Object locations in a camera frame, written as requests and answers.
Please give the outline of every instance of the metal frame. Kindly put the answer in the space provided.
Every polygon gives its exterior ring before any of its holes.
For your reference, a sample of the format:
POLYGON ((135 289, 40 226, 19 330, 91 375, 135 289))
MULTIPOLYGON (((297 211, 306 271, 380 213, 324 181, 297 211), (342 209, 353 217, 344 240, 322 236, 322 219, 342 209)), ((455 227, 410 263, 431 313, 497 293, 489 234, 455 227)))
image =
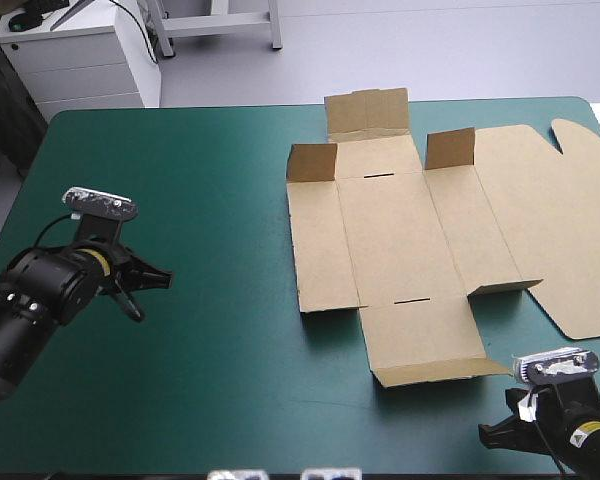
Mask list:
POLYGON ((173 38, 223 35, 262 27, 271 29, 272 48, 282 48, 278 0, 269 0, 269 11, 255 13, 229 13, 229 0, 211 0, 209 15, 180 18, 168 18, 162 0, 147 0, 147 6, 165 57, 175 56, 173 38))

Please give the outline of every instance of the green tabletop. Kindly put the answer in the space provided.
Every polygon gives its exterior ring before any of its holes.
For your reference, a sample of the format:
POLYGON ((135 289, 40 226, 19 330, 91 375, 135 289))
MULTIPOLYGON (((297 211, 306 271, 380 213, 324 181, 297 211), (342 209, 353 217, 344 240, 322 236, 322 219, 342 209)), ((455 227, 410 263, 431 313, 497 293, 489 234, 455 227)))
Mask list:
MULTIPOLYGON (((411 104, 421 155, 430 131, 528 123, 550 138, 556 117, 600 134, 577 98, 411 104)), ((0 472, 555 471, 478 441, 478 423, 508 415, 511 378, 383 390, 356 312, 300 315, 285 167, 292 143, 325 140, 325 122, 320 105, 56 117, 0 236, 0 270, 81 185, 136 200, 123 241, 176 277, 137 294, 145 323, 101 297, 56 333, 0 403, 0 472)), ((58 226, 50 243, 74 228, 58 226)), ((527 293, 472 307, 489 355, 506 364, 572 343, 527 293)), ((600 339, 579 344, 600 356, 600 339)))

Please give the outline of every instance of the cardboard tab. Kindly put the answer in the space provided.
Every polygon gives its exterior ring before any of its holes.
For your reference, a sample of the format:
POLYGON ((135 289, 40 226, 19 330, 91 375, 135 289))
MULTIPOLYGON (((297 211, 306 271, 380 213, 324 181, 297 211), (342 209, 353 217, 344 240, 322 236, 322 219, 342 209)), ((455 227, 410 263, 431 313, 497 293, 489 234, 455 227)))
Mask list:
POLYGON ((335 178, 338 145, 295 144, 287 163, 289 182, 326 182, 335 178))
POLYGON ((473 165, 475 142, 475 128, 430 133, 427 135, 425 170, 473 165))
POLYGON ((346 142, 409 132, 406 88, 360 90, 325 98, 329 140, 346 142))
POLYGON ((473 292, 469 293, 469 297, 476 297, 478 295, 488 295, 491 293, 502 293, 502 292, 513 292, 519 290, 527 290, 531 287, 538 285, 542 279, 536 280, 521 280, 519 282, 508 282, 493 285, 481 285, 476 288, 473 292))

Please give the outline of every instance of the yellow label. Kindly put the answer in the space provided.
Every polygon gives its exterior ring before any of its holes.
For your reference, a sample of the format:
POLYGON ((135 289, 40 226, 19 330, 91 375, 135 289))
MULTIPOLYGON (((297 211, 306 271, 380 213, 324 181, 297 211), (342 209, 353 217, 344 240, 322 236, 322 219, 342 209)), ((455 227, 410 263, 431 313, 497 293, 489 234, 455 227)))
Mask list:
POLYGON ((569 442, 574 447, 581 448, 587 438, 589 438, 589 435, 591 435, 593 432, 597 432, 598 430, 600 430, 600 422, 598 421, 583 423, 575 429, 569 442))

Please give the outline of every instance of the cardboard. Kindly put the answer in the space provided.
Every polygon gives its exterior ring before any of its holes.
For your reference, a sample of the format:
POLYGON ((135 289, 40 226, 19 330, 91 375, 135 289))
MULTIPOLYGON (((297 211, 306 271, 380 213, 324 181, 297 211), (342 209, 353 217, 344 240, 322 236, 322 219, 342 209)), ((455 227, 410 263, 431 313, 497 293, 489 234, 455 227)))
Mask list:
POLYGON ((392 137, 409 132, 406 88, 363 90, 325 98, 329 141, 392 137))
POLYGON ((332 143, 294 147, 301 310, 360 308, 385 387, 508 372, 468 296, 529 288, 567 335, 600 335, 600 139, 556 121, 561 154, 525 126, 439 132, 423 169, 406 102, 328 97, 332 143))
POLYGON ((427 135, 427 170, 473 165, 475 128, 427 135))
POLYGON ((570 338, 600 337, 600 137, 554 120, 478 130, 475 167, 531 294, 570 338))

